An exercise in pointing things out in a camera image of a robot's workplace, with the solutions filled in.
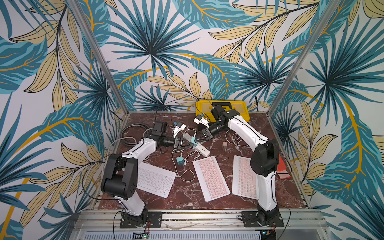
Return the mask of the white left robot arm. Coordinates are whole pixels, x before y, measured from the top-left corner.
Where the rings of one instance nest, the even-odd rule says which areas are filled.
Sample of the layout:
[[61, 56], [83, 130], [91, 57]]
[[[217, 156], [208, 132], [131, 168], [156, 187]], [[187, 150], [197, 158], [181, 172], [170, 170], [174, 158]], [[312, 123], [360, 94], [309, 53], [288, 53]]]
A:
[[185, 130], [185, 124], [175, 122], [172, 137], [165, 134], [167, 126], [165, 122], [155, 121], [154, 127], [143, 134], [136, 146], [123, 154], [112, 154], [106, 161], [101, 191], [118, 200], [125, 209], [123, 219], [136, 226], [142, 226], [149, 219], [146, 204], [136, 191], [139, 165], [161, 146], [182, 150], [193, 145], [183, 137], [177, 137]]

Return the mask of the white power strip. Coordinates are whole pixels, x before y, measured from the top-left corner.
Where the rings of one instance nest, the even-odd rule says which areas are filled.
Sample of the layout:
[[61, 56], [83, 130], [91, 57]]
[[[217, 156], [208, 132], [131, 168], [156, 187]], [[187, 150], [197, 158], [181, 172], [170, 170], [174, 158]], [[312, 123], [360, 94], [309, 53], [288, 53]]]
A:
[[[188, 133], [185, 133], [184, 135], [183, 135], [183, 138], [186, 140], [186, 136], [191, 136], [191, 135], [189, 135]], [[209, 157], [210, 156], [210, 151], [207, 149], [207, 148], [205, 148], [201, 143], [198, 143], [198, 142], [196, 142], [197, 144], [196, 145], [194, 145], [194, 144], [192, 144], [192, 146], [193, 146], [193, 148], [195, 149], [195, 150], [197, 150], [201, 155], [203, 155], [204, 157]]]

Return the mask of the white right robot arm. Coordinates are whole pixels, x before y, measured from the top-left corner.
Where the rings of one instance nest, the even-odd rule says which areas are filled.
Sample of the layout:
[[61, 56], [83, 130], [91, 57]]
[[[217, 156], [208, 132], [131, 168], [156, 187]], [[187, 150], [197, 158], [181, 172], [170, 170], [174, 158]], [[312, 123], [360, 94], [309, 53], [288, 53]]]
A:
[[253, 150], [250, 167], [258, 181], [258, 211], [250, 220], [261, 227], [283, 227], [275, 191], [280, 152], [277, 141], [257, 132], [235, 109], [225, 110], [221, 105], [214, 105], [211, 113], [216, 121], [201, 130], [196, 142], [209, 141], [223, 130], [232, 130], [238, 134]]

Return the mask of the teal USB charger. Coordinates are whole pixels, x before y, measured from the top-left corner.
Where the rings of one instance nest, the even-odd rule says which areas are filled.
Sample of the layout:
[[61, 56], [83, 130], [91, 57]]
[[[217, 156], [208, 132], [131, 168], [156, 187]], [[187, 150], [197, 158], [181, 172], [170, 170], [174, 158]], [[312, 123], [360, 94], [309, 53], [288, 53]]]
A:
[[177, 164], [178, 164], [179, 166], [185, 164], [185, 160], [184, 160], [183, 157], [177, 157], [176, 160], [177, 160]]
[[195, 142], [195, 137], [191, 137], [191, 136], [186, 136], [186, 140], [188, 140], [189, 142], [191, 142], [192, 144], [196, 145], [197, 143]]

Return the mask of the red glove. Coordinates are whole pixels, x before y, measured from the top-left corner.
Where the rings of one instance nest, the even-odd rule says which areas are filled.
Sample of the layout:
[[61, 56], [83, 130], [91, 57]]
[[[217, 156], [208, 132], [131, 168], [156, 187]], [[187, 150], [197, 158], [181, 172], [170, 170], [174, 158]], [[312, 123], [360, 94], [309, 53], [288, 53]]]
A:
[[277, 177], [281, 180], [290, 179], [292, 177], [288, 172], [286, 164], [281, 155], [279, 155], [279, 163], [277, 165]]

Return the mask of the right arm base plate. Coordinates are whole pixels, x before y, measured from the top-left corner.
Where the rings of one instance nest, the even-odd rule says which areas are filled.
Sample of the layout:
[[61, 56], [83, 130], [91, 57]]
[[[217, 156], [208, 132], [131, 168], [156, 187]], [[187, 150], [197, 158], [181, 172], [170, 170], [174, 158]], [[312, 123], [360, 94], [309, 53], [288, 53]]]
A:
[[239, 216], [245, 228], [274, 228], [284, 227], [283, 218], [279, 212], [243, 211]]

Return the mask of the pink keyboard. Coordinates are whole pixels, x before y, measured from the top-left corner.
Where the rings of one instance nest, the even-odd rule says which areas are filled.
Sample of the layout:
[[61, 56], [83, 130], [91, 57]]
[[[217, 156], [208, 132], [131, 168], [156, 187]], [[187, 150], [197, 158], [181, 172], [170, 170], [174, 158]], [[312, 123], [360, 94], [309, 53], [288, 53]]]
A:
[[234, 195], [259, 199], [257, 174], [250, 165], [251, 159], [234, 156], [232, 193]]
[[206, 202], [230, 194], [229, 187], [214, 156], [196, 160], [193, 165]]

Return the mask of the middle pink keyboard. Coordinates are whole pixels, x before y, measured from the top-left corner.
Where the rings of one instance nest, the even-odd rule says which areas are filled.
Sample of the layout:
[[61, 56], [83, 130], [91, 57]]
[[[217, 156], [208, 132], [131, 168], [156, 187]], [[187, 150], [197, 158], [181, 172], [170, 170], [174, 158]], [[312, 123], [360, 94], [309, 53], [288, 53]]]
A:
[[214, 156], [196, 160], [193, 165], [206, 202], [230, 194], [229, 187]]

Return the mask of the white keyboard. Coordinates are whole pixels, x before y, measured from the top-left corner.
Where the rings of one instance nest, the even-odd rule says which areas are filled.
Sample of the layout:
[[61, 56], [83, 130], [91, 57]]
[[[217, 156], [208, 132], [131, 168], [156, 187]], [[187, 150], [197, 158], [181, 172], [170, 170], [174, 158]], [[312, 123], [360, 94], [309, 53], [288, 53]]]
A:
[[174, 184], [176, 173], [146, 163], [138, 166], [137, 189], [167, 198]]

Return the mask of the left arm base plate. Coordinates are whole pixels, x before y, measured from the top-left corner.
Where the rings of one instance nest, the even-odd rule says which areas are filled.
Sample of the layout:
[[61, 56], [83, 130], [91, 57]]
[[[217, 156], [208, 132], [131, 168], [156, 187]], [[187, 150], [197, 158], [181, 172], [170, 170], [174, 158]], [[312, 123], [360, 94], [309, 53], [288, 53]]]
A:
[[120, 228], [121, 229], [130, 229], [130, 228], [154, 228], [158, 229], [162, 225], [162, 212], [146, 212], [140, 216], [133, 216], [128, 213], [122, 213]]

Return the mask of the right pink keyboard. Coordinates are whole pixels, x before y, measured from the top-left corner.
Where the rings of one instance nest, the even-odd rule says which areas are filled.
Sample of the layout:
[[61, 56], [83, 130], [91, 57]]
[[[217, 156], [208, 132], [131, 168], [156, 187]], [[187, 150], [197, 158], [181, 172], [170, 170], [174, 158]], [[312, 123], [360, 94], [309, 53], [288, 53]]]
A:
[[259, 199], [257, 174], [250, 165], [251, 159], [234, 156], [232, 193], [234, 195]]

